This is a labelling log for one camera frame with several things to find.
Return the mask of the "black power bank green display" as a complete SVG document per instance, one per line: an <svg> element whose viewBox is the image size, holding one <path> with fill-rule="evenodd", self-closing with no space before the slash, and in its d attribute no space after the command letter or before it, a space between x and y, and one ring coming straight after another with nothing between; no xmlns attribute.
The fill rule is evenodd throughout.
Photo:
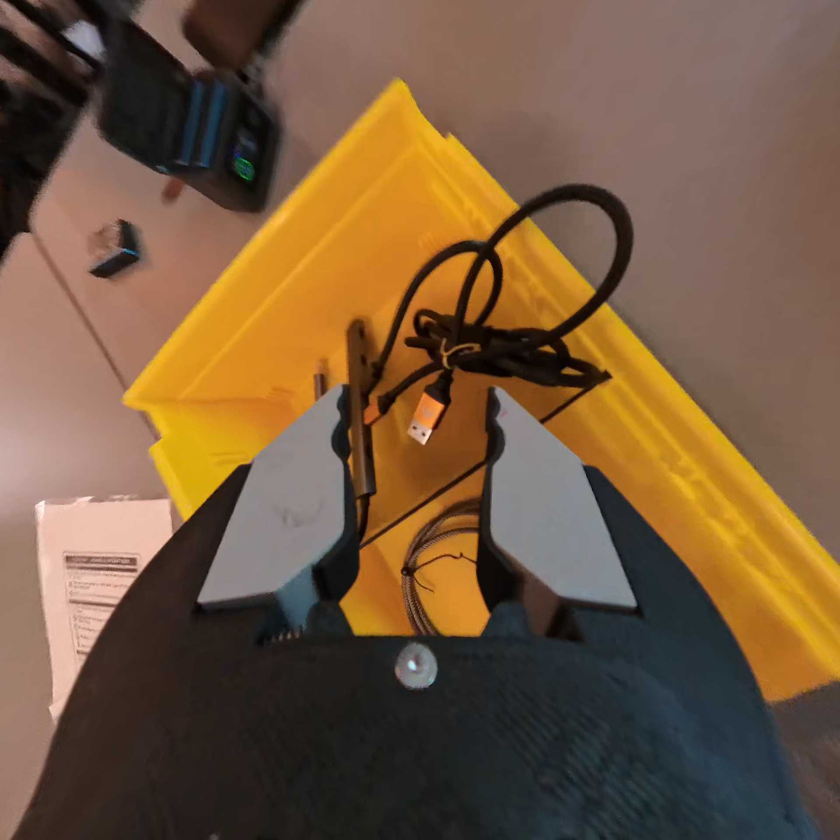
<svg viewBox="0 0 840 840"><path fill-rule="evenodd" d="M277 112L230 70L189 71L128 19L111 21L106 50L101 137L224 209L262 212L277 163Z"/></svg>

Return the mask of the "black strapped cable orange plugs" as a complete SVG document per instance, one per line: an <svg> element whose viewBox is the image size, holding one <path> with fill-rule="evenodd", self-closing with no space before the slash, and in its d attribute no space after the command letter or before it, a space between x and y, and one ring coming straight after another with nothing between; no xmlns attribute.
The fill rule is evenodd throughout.
<svg viewBox="0 0 840 840"><path fill-rule="evenodd" d="M504 283L504 269L498 246L515 228L544 209L578 203L598 208L612 225L615 248L612 262L591 298L566 320L550 329L509 328L490 325ZM423 350L428 357L421 366L389 390L378 395L364 413L367 425L373 426L388 414L396 400L416 383L434 376L424 389L413 418L419 426L412 433L425 444L440 425L451 400L455 373L487 375L514 379L545 388L570 387L580 390L594 385L604 370L574 357L565 337L587 322L613 295L623 280L634 248L634 225L625 203L610 190L586 183L555 186L520 205L484 240L466 239L438 251L421 266L405 289L394 311L384 346L372 363L370 394L381 381L394 351L398 334L416 294L435 271L460 256L473 256L458 291L455 311L447 314L430 308L417 309L413 316L413 335L405 345ZM480 353L464 355L453 370L444 370L438 361L441 340L449 345L480 343Z"/></svg>

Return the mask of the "printed white paper sheet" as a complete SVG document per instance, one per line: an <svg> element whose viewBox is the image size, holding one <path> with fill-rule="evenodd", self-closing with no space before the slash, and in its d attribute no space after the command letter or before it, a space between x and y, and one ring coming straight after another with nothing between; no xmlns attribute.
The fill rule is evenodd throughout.
<svg viewBox="0 0 840 840"><path fill-rule="evenodd" d="M102 629L172 536L172 504L135 497L44 500L35 517L49 714L58 722Z"/></svg>

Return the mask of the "yellow plastic bin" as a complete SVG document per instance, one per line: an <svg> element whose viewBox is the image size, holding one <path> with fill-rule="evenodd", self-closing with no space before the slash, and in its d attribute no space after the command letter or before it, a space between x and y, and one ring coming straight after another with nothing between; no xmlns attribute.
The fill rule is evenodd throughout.
<svg viewBox="0 0 840 840"><path fill-rule="evenodd" d="M184 519L313 404L329 362L347 381L345 333L365 320L377 354L410 280L439 250L485 239L515 203L394 81L266 221L123 398L160 434L150 449ZM763 694L838 681L838 566L642 341L608 307L565 340L612 373L546 429L598 468L689 566L726 620ZM377 493L367 531L481 461L487 390L540 419L572 397L460 375L426 446L406 430L425 383L373 427ZM407 544L444 505L478 493L483 469L373 542L343 599L353 630L408 635Z"/></svg>

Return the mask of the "small black block blue light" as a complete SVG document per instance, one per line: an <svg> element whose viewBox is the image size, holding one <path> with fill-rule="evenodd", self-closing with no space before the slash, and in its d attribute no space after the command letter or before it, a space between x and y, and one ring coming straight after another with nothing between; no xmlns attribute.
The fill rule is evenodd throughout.
<svg viewBox="0 0 840 840"><path fill-rule="evenodd" d="M139 229L117 218L87 237L88 269L93 277L110 280L141 262L143 251Z"/></svg>

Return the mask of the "dark grey usb hub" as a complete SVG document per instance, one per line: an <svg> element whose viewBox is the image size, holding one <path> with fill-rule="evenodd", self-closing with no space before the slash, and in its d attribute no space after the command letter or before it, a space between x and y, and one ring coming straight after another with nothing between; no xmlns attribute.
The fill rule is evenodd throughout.
<svg viewBox="0 0 840 840"><path fill-rule="evenodd" d="M362 543L369 523L371 499L376 493L371 426L364 420L370 407L372 368L365 323L354 319L346 332L350 411L351 474L356 499L358 535Z"/></svg>

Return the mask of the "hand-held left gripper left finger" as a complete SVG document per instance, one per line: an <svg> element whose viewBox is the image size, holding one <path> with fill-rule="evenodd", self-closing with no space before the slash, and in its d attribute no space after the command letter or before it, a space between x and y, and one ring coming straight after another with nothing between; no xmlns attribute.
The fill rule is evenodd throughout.
<svg viewBox="0 0 840 840"><path fill-rule="evenodd" d="M307 618L360 571L350 397L336 385L253 459L197 604Z"/></svg>

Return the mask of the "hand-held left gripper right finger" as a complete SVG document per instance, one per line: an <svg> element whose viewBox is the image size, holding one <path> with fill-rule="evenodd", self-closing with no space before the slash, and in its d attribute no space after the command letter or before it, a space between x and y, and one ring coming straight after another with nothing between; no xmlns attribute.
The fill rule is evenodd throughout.
<svg viewBox="0 0 840 840"><path fill-rule="evenodd" d="M533 599L539 632L574 608L637 614L584 462L497 386L487 396L478 517L478 587L488 613Z"/></svg>

